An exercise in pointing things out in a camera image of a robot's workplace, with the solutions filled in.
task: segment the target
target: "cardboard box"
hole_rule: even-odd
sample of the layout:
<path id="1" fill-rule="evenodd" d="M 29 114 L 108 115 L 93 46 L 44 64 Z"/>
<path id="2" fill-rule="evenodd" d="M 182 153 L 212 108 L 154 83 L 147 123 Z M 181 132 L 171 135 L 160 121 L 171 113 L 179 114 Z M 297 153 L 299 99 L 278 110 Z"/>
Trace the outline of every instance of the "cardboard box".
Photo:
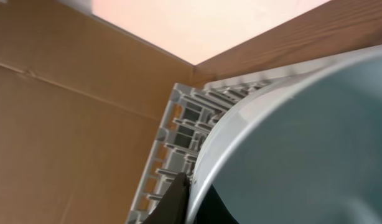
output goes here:
<path id="1" fill-rule="evenodd" d="M 0 223 L 120 223 L 192 67 L 55 1 L 0 3 Z"/>

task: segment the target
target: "wood grain surface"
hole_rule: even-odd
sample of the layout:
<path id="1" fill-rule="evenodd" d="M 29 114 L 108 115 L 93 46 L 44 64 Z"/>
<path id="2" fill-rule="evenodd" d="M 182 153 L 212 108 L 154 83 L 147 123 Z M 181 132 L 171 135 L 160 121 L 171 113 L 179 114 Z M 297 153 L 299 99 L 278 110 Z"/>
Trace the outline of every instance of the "wood grain surface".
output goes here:
<path id="1" fill-rule="evenodd" d="M 382 0 L 332 0 L 195 67 L 223 79 L 382 44 Z"/>

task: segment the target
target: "black object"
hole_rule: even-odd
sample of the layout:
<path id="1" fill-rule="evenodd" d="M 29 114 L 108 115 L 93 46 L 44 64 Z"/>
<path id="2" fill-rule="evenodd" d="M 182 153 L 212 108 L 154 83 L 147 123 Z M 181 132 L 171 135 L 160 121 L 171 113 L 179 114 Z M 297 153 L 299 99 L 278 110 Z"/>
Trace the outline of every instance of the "black object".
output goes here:
<path id="1" fill-rule="evenodd" d="M 189 197 L 189 178 L 184 173 L 179 173 L 143 224 L 183 224 Z"/>
<path id="2" fill-rule="evenodd" d="M 155 210 L 143 224 L 183 224 L 190 197 L 190 181 L 184 173 L 177 174 Z M 231 216 L 213 186 L 206 194 L 195 223 L 238 224 Z"/>
<path id="3" fill-rule="evenodd" d="M 219 194 L 213 186 L 210 186 L 203 202 L 199 208 L 197 224 L 220 223 L 238 224 L 230 212 L 227 210 Z"/>

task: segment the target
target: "white plastic drum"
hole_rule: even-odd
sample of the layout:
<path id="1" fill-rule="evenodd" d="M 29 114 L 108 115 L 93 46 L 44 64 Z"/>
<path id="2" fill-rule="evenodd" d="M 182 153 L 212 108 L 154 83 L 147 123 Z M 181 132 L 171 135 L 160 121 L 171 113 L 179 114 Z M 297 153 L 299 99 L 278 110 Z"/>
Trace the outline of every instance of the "white plastic drum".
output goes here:
<path id="1" fill-rule="evenodd" d="M 244 223 L 382 223 L 382 52 L 235 105 L 205 141 L 187 223 L 214 186 Z"/>

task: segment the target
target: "pink wall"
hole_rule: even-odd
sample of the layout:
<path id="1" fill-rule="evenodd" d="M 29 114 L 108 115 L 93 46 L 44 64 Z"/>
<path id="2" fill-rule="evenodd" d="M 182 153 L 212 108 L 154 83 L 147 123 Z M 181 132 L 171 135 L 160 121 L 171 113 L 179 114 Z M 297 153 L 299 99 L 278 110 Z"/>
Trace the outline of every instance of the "pink wall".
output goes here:
<path id="1" fill-rule="evenodd" d="M 195 65 L 327 1 L 94 0 L 93 14 Z"/>

